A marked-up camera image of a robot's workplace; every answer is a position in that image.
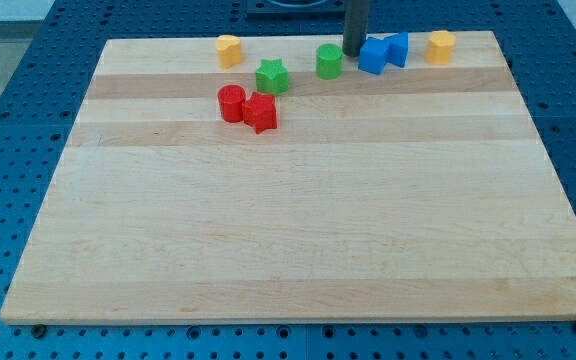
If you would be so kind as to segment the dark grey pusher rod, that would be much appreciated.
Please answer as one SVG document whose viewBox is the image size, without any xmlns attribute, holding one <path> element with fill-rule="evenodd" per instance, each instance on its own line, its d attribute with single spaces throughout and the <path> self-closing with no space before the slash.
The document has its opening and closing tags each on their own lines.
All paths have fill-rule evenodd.
<svg viewBox="0 0 576 360">
<path fill-rule="evenodd" d="M 370 0 L 347 0 L 342 35 L 342 51 L 348 57 L 358 57 L 366 40 Z"/>
</svg>

